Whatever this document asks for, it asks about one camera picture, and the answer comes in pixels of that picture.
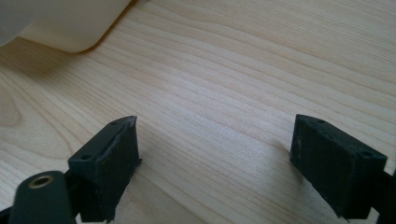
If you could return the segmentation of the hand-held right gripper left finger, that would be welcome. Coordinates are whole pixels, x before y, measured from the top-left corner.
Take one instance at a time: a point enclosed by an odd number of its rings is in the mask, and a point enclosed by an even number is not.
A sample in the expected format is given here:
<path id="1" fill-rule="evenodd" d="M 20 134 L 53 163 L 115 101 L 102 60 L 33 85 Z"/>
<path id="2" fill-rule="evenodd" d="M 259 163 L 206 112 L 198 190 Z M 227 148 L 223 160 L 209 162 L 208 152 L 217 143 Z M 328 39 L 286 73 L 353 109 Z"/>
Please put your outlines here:
<path id="1" fill-rule="evenodd" d="M 69 160 L 68 180 L 74 210 L 84 222 L 110 222 L 135 168 L 136 116 L 108 123 Z"/>

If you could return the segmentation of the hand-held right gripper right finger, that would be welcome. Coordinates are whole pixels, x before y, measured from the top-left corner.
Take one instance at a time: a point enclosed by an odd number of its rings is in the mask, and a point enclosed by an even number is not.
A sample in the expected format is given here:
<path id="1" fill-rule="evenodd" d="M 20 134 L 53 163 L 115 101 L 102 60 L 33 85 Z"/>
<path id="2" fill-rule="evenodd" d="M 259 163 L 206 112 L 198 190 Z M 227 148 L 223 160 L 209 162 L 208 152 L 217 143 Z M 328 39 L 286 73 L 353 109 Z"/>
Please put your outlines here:
<path id="1" fill-rule="evenodd" d="M 325 120 L 295 118 L 290 161 L 339 217 L 368 217 L 387 159 Z"/>

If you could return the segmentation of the cream plastic tray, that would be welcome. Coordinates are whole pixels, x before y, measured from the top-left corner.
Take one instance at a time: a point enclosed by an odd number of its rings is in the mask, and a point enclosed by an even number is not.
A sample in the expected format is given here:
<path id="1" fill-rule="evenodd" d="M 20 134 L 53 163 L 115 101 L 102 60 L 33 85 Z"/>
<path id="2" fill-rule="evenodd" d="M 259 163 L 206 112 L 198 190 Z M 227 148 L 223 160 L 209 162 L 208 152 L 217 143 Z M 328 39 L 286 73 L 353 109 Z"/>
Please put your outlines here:
<path id="1" fill-rule="evenodd" d="M 66 52 L 95 45 L 132 0 L 0 0 L 0 47 L 21 37 Z"/>

